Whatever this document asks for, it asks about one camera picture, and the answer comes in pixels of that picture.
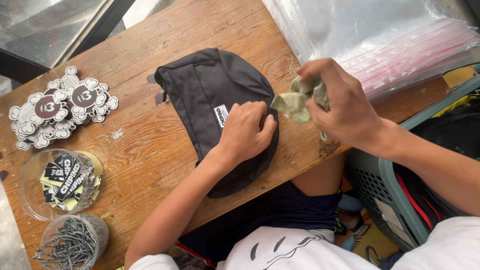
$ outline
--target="bag label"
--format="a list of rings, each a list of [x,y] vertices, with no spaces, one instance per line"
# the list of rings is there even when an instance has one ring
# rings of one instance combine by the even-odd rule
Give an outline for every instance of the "bag label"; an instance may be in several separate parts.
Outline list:
[[[227,111],[227,108],[225,107],[225,104],[222,104],[214,108],[213,112],[216,115],[216,119],[218,120],[218,123],[223,128],[225,126],[225,121],[227,120],[227,116],[228,116],[228,111]]]

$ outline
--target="wooden table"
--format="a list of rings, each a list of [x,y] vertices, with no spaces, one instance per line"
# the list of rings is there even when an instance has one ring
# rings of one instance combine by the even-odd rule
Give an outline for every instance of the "wooden table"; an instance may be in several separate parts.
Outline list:
[[[74,65],[80,78],[106,83],[119,98],[119,107],[103,123],[79,126],[68,139],[51,148],[94,153],[105,166],[101,198],[85,213],[100,216],[110,241],[95,269],[123,265],[126,249],[137,228],[184,179],[197,161],[182,122],[162,89],[153,80],[156,67],[199,49],[232,51],[260,70],[276,93],[285,92],[299,63],[261,0],[182,0],[143,22],[0,98],[0,177],[2,178],[28,256],[31,257],[48,222],[27,215],[16,197],[20,165],[38,149],[15,147],[9,108],[28,95],[44,92],[48,82],[61,78]],[[446,95],[443,79],[394,95],[375,106],[379,115],[401,122]],[[349,148],[321,141],[312,123],[296,126],[282,114],[278,149],[268,170],[246,189],[222,199],[205,198],[187,231],[218,217],[273,187]],[[32,261],[33,269],[39,264]]]

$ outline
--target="green cloth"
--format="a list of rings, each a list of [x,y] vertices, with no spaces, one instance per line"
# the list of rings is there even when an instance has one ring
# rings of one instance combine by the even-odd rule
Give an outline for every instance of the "green cloth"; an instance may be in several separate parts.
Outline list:
[[[317,79],[303,83],[300,81],[300,76],[293,80],[289,93],[274,97],[271,107],[277,111],[286,113],[293,118],[297,125],[300,125],[312,119],[312,116],[305,106],[311,96],[313,96],[313,100],[320,104],[326,111],[329,110],[327,88],[322,80]],[[323,131],[320,136],[323,141],[330,139]]]

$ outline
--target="plastic bag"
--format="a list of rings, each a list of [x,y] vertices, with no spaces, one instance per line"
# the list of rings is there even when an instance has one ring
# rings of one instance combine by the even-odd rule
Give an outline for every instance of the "plastic bag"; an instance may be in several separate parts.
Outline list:
[[[475,28],[448,18],[433,0],[263,2],[301,64],[331,57],[369,98],[464,63],[460,53],[480,45]]]

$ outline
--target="shorts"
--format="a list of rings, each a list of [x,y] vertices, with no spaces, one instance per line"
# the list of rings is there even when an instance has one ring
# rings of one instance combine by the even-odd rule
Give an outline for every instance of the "shorts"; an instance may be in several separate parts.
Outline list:
[[[238,241],[261,226],[335,232],[341,196],[308,197],[288,181],[182,235],[177,246],[216,267]]]

